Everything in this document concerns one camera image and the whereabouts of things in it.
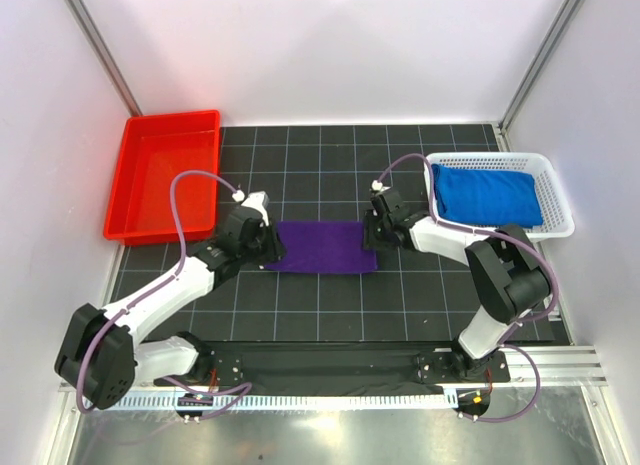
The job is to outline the blue towel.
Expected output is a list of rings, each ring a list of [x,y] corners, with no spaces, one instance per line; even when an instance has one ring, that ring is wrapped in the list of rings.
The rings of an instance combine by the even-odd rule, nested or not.
[[[508,170],[472,170],[431,166],[438,214],[450,222],[523,228],[543,224],[534,178]]]

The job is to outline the purple towel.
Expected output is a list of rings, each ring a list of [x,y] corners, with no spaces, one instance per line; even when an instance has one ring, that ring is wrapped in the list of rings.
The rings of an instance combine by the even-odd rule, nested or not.
[[[377,256],[363,248],[364,225],[358,221],[283,221],[278,234],[286,253],[265,265],[297,274],[359,275],[377,270]]]

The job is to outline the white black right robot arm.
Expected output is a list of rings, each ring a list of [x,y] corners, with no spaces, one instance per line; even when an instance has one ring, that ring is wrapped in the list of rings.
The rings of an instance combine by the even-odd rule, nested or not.
[[[469,268],[479,309],[453,340],[452,373],[473,381],[528,314],[554,298],[557,281],[520,226],[496,230],[444,223],[412,212],[399,192],[375,180],[365,213],[363,246],[443,256]]]

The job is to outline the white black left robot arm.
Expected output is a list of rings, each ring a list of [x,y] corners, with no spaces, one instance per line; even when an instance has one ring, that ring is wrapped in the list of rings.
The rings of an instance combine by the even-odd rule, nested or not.
[[[79,307],[67,327],[55,372],[75,388],[82,405],[100,410],[115,405],[140,383],[182,379],[203,384],[215,365],[210,346],[190,332],[159,341],[148,336],[184,306],[235,278],[243,266],[274,263],[284,254],[265,206],[242,203],[217,235],[196,245],[148,285],[101,309]]]

